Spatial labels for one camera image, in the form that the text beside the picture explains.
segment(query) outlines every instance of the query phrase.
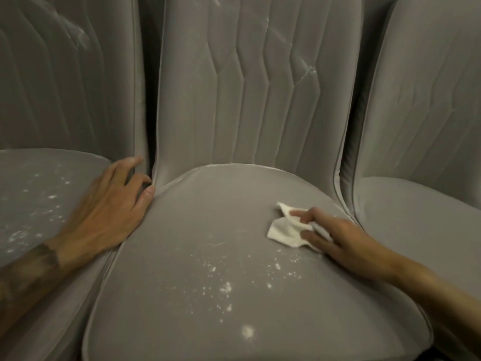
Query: cloth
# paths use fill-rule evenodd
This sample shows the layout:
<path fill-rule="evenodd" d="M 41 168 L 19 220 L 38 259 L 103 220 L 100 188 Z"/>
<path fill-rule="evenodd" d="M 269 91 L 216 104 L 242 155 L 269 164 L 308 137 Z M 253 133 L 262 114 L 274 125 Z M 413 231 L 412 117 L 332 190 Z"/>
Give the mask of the cloth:
<path fill-rule="evenodd" d="M 299 217 L 294 217 L 290 214 L 291 210 L 305 209 L 294 208 L 283 203 L 277 203 L 277 206 L 284 214 L 284 217 L 276 219 L 272 222 L 267 235 L 269 239 L 273 239 L 274 241 L 285 244 L 291 248 L 298 248 L 306 245 L 317 252 L 320 251 L 312 246 L 309 242 L 301 238 L 301 231 L 315 231 L 327 240 L 332 241 L 329 233 L 319 224 L 314 222 L 311 222 L 310 224 L 301 223 Z"/>

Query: forearm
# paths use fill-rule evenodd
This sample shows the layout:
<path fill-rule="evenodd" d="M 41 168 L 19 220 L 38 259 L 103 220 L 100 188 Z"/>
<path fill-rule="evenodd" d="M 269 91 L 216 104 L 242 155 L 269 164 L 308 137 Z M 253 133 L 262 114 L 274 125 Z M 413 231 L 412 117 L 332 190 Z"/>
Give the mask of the forearm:
<path fill-rule="evenodd" d="M 70 273 L 89 261 L 88 256 L 74 252 L 75 248 L 56 237 L 0 269 L 0 337 Z"/>
<path fill-rule="evenodd" d="M 481 303 L 428 268 L 403 260 L 393 285 L 481 358 Z"/>

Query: fingernail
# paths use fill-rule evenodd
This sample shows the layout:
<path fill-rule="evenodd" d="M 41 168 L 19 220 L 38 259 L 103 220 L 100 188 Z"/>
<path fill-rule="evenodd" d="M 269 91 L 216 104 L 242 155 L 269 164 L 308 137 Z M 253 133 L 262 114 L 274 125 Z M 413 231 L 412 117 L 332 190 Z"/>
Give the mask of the fingernail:
<path fill-rule="evenodd" d="M 147 191 L 148 194 L 155 194 L 155 186 L 153 185 L 150 185 L 148 188 L 145 189 Z"/>

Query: person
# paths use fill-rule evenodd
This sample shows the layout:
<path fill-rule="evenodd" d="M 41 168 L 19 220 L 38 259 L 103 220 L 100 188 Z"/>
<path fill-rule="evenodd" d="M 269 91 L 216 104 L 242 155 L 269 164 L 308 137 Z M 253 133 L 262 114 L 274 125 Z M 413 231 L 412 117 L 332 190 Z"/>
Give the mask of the person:
<path fill-rule="evenodd" d="M 155 187 L 129 172 L 141 157 L 109 166 L 96 178 L 60 232 L 0 269 L 0 336 L 67 276 L 123 242 L 140 224 Z"/>
<path fill-rule="evenodd" d="M 327 230 L 333 242 L 312 231 L 301 232 L 303 239 L 352 273 L 403 291 L 481 358 L 481 303 L 478 300 L 429 268 L 382 246 L 348 219 L 332 217 L 317 207 L 308 211 L 293 210 L 291 215 L 300 217 L 302 223 L 315 221 Z"/>
<path fill-rule="evenodd" d="M 0 335 L 69 274 L 123 242 L 140 224 L 155 188 L 142 190 L 151 179 L 138 173 L 126 181 L 141 161 L 130 157 L 113 163 L 93 181 L 57 236 L 0 269 Z M 316 207 L 291 214 L 303 223 L 316 221 L 333 242 L 310 231 L 302 232 L 305 240 L 352 273 L 399 288 L 481 357 L 481 305 L 476 299 L 382 246 L 349 220 Z"/>

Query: hand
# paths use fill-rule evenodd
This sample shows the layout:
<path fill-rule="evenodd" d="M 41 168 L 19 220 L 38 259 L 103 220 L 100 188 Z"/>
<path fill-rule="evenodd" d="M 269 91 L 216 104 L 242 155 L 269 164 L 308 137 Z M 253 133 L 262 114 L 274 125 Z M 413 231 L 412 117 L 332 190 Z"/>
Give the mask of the hand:
<path fill-rule="evenodd" d="M 155 187 L 137 196 L 147 175 L 129 172 L 143 159 L 129 157 L 113 163 L 96 178 L 60 233 L 45 242 L 57 251 L 64 266 L 81 266 L 99 253 L 116 247 L 140 224 L 152 202 Z"/>
<path fill-rule="evenodd" d="M 308 211 L 293 210 L 291 215 L 300 217 L 301 223 L 315 221 L 326 229 L 334 242 L 307 230 L 301 232 L 301 237 L 359 276 L 392 283 L 400 267 L 408 261 L 348 219 L 332 217 L 317 207 Z"/>

